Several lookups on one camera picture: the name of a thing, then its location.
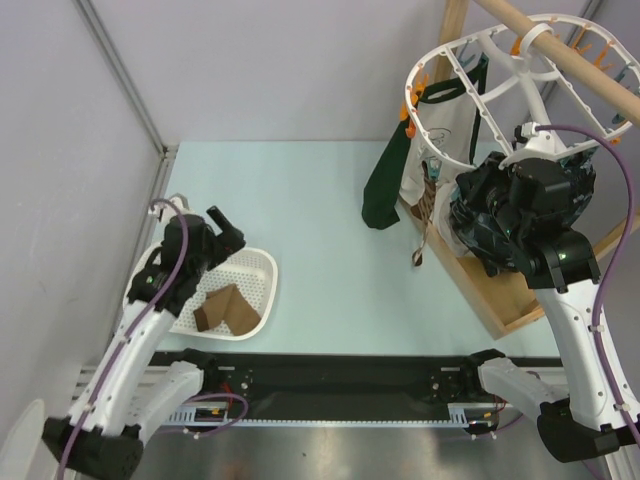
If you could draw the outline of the teal clothespin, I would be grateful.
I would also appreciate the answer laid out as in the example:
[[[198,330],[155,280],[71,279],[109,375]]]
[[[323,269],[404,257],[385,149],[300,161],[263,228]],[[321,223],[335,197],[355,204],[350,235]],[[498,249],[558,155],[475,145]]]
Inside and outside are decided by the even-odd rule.
[[[442,162],[438,159],[427,159],[422,162],[425,178],[437,182],[440,177]]]

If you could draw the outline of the brown socks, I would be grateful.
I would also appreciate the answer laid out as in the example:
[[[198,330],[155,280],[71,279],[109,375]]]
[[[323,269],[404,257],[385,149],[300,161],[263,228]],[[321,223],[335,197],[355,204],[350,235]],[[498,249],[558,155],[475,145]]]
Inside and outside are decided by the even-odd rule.
[[[250,333],[261,321],[261,316],[236,284],[209,292],[193,314],[199,332],[213,330],[225,323],[234,336]]]

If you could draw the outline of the brown striped sock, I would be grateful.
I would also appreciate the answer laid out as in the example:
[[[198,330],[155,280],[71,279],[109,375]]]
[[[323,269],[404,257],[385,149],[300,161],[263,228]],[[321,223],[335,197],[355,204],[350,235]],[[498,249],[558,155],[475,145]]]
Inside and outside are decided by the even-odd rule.
[[[418,202],[410,208],[410,213],[419,221],[421,241],[418,248],[412,253],[411,259],[414,267],[423,263],[423,251],[427,245],[434,246],[436,241],[445,245],[441,235],[441,216],[443,206],[447,199],[447,190],[438,186],[437,182],[429,175],[426,166],[423,166],[424,192]]]

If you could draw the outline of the white round clip hanger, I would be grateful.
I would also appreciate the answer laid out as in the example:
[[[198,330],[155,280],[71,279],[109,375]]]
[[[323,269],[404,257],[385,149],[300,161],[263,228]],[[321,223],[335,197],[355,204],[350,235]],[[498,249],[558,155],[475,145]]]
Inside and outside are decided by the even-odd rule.
[[[460,81],[466,89],[466,94],[470,96],[475,103],[481,119],[488,125],[494,141],[499,145],[502,153],[506,157],[516,149],[513,148],[510,141],[507,140],[505,133],[500,129],[489,110],[489,104],[513,88],[518,88],[521,92],[530,115],[528,122],[538,123],[538,131],[546,130],[558,135],[558,132],[562,130],[560,126],[556,128],[551,127],[551,120],[548,116],[540,90],[538,89],[540,83],[555,83],[559,85],[562,90],[569,94],[574,105],[578,108],[579,113],[593,127],[591,133],[587,132],[584,134],[585,139],[583,141],[569,146],[567,146],[558,135],[566,146],[566,151],[561,153],[559,159],[555,162],[592,148],[610,146],[614,140],[624,135],[626,131],[631,128],[631,122],[618,112],[617,114],[624,119],[618,123],[614,129],[604,126],[593,114],[591,107],[576,92],[573,83],[567,78],[570,74],[566,73],[560,66],[556,65],[551,59],[537,50],[532,40],[544,31],[548,31],[553,35],[553,27],[560,24],[580,27],[587,32],[598,35],[604,41],[604,48],[601,55],[605,56],[608,51],[613,50],[624,61],[622,74],[618,77],[611,77],[619,84],[627,74],[634,76],[639,75],[639,60],[634,58],[608,30],[592,21],[563,14],[539,14],[529,16],[529,18],[536,26],[521,39],[520,50],[517,55],[512,55],[501,50],[494,42],[496,35],[509,29],[506,25],[500,24],[493,28],[481,30],[438,46],[420,58],[408,74],[405,84],[404,102],[416,126],[415,136],[420,136],[427,148],[431,150],[433,155],[439,160],[460,169],[461,172],[472,171],[476,169],[477,166],[473,163],[466,164],[459,162],[435,147],[429,139],[429,133],[425,127],[422,126],[418,116],[417,107],[419,98],[417,90],[425,88],[425,86],[418,81],[418,76],[423,73],[424,67],[431,61],[444,59],[449,63],[455,79]],[[456,56],[459,48],[464,49],[470,44],[476,44],[481,53],[489,59],[490,64],[496,64],[509,73],[509,76],[506,77],[502,83],[485,93],[479,92],[468,72]]]

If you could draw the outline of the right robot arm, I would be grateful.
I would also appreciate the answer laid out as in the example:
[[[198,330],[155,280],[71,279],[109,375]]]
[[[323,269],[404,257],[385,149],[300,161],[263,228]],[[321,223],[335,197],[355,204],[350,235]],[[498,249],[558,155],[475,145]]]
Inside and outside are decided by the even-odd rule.
[[[524,276],[551,326],[568,390],[485,350],[467,358],[462,391],[473,401],[494,395],[516,407],[560,462],[608,455],[633,443],[639,401],[628,386],[610,386],[606,377],[620,364],[596,302],[604,283],[595,253],[572,227],[581,201],[578,176],[534,157],[503,167],[505,158],[492,152],[457,177],[451,223],[484,266]]]

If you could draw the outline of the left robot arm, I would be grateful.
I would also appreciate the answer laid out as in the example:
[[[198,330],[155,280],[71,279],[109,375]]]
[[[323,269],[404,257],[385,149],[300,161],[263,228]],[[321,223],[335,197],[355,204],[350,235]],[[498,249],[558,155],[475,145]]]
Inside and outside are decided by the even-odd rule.
[[[59,478],[74,470],[94,479],[128,479],[148,441],[181,405],[247,402],[223,390],[215,356],[195,349],[180,352],[146,395],[136,394],[158,344],[203,275],[246,244],[216,206],[206,216],[167,199],[151,207],[174,212],[163,240],[132,276],[120,324],[93,377],[64,417],[44,422],[42,441],[58,462]]]

